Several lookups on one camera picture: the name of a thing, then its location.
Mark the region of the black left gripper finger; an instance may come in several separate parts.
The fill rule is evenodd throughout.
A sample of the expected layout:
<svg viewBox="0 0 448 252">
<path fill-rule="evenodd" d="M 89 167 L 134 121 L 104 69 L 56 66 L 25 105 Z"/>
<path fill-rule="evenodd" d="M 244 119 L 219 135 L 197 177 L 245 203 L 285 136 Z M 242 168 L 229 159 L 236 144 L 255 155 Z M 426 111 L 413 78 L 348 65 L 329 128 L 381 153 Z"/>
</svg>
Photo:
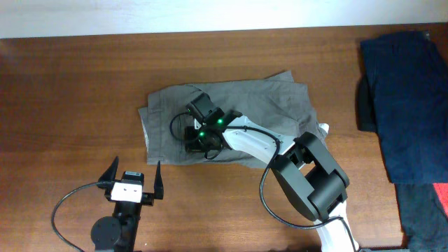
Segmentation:
<svg viewBox="0 0 448 252">
<path fill-rule="evenodd" d="M 100 189 L 107 189 L 116 178 L 116 173 L 118 170 L 119 157 L 116 156 L 112 161 L 111 165 L 106 169 L 106 171 L 99 177 L 97 187 Z"/>
<path fill-rule="evenodd" d="M 161 163 L 157 163 L 155 180 L 154 180 L 154 199 L 162 200 L 164 198 L 164 185 L 161 175 Z"/>
</svg>

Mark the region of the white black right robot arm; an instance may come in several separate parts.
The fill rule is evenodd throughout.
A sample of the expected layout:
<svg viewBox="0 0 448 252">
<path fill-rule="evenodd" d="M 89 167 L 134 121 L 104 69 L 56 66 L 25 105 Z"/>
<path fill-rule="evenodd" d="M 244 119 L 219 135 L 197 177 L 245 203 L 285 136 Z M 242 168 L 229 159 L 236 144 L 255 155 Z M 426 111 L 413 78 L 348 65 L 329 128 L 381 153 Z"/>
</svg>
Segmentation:
<svg viewBox="0 0 448 252">
<path fill-rule="evenodd" d="M 194 124 L 185 128 L 189 153 L 228 149 L 249 154 L 272 172 L 287 200 L 316 230 L 322 251 L 359 251 L 347 220 L 349 177 L 311 132 L 279 134 L 238 111 L 223 112 L 206 93 L 187 104 Z"/>
</svg>

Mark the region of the grey shorts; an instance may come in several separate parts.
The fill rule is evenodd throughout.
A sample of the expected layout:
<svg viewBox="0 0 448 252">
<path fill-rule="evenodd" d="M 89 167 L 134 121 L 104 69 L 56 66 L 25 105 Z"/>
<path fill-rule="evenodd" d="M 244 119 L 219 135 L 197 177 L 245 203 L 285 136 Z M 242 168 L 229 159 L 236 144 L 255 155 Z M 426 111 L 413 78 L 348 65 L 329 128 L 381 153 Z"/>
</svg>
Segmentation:
<svg viewBox="0 0 448 252">
<path fill-rule="evenodd" d="M 193 165 L 206 163 L 204 154 L 187 153 L 177 139 L 193 119 L 184 115 L 186 106 L 200 94 L 224 111 L 236 110 L 251 121 L 274 132 L 298 137 L 304 132 L 324 141 L 328 133 L 317 120 L 308 87 L 296 83 L 285 71 L 261 80 L 173 85 L 148 96 L 148 105 L 139 109 L 150 165 Z"/>
</svg>

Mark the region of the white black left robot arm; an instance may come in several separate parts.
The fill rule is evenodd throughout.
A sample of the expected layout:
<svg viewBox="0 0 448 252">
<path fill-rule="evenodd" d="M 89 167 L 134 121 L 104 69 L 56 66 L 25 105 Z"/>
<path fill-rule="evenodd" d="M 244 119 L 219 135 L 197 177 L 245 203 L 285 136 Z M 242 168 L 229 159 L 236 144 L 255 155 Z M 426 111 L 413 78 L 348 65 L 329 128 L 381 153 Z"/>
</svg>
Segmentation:
<svg viewBox="0 0 448 252">
<path fill-rule="evenodd" d="M 164 187 L 161 164 L 157 164 L 154 191 L 144 192 L 144 174 L 124 171 L 116 178 L 119 159 L 115 158 L 110 167 L 99 177 L 97 187 L 104 190 L 104 196 L 115 204 L 113 213 L 96 221 L 90 237 L 95 251 L 133 252 L 137 237 L 141 208 L 151 207 L 155 200 L 162 200 Z"/>
</svg>

